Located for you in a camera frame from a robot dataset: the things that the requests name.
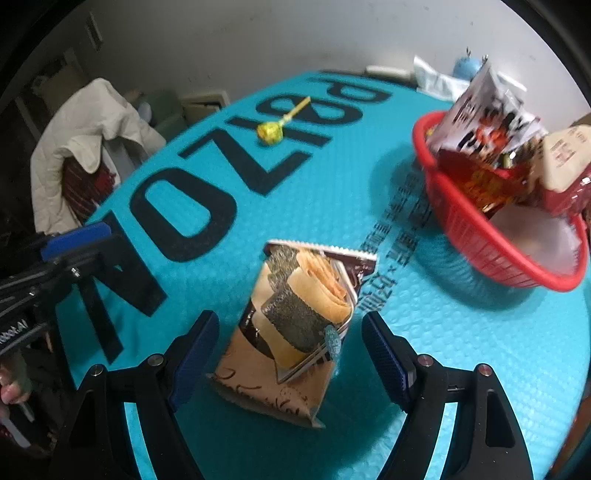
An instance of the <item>red striped cloth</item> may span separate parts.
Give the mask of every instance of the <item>red striped cloth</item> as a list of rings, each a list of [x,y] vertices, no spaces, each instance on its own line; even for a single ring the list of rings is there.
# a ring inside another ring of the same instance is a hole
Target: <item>red striped cloth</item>
[[[113,193],[115,174],[103,162],[94,173],[86,172],[74,157],[64,160],[61,194],[80,221],[85,223]]]

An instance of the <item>white wall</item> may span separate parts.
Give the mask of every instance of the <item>white wall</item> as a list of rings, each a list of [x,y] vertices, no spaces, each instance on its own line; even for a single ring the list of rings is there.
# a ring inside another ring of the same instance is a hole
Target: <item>white wall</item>
[[[232,100],[308,69],[410,67],[415,54],[450,72],[470,46],[524,83],[550,129],[589,111],[543,40],[501,0],[88,0],[105,41],[79,28],[90,75],[121,92],[226,89]]]

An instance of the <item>seaweed snack package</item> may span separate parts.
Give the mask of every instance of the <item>seaweed snack package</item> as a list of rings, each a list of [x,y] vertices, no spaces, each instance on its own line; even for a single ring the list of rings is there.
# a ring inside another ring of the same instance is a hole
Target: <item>seaweed snack package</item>
[[[578,125],[544,137],[532,161],[530,190],[551,215],[576,215],[591,200],[591,127]]]
[[[365,275],[376,256],[343,248],[269,241],[251,298],[209,375],[217,392],[248,410],[308,427],[335,367]]]
[[[522,108],[487,61],[435,128],[427,145],[434,153],[460,152],[498,168],[503,153],[511,153],[546,133],[540,119]]]

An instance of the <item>lollipop stick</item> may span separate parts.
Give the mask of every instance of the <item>lollipop stick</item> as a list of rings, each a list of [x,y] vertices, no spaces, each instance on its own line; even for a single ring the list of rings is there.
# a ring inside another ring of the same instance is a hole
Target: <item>lollipop stick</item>
[[[302,110],[306,105],[308,105],[308,103],[310,103],[310,97],[306,97],[304,98],[300,103],[298,103],[293,110],[291,110],[291,112],[286,113],[283,118],[281,118],[281,120],[279,120],[279,124],[281,126],[285,125],[287,122],[289,122],[292,118],[294,118],[294,116],[296,116],[300,110]]]

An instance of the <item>snack bag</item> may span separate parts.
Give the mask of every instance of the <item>snack bag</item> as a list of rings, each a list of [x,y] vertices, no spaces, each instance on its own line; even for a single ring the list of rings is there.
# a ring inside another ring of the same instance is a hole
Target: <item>snack bag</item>
[[[540,119],[522,108],[487,61],[427,139],[427,145],[434,153],[461,152],[497,168],[502,153],[545,133]]]
[[[591,200],[591,127],[578,125],[544,137],[532,161],[530,190],[539,184],[541,207],[576,215]]]
[[[509,176],[509,171],[493,170],[457,152],[441,150],[439,169],[476,208],[489,216],[503,205],[517,202],[527,194],[523,178]],[[520,170],[523,169],[510,172],[515,174]]]
[[[345,337],[376,256],[287,241],[269,241],[264,252],[250,301],[209,378],[243,408],[322,427],[316,414],[335,367],[326,344]]]

